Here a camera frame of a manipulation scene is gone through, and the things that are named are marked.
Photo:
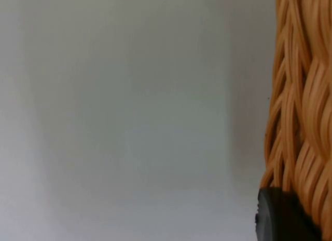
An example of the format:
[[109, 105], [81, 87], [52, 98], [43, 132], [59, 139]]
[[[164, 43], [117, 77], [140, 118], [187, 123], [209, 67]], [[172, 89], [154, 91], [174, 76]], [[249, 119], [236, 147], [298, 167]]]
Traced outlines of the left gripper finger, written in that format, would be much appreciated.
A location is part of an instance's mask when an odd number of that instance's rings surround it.
[[258, 241], [321, 240], [321, 230], [301, 205], [297, 195], [281, 188], [258, 192], [255, 231]]

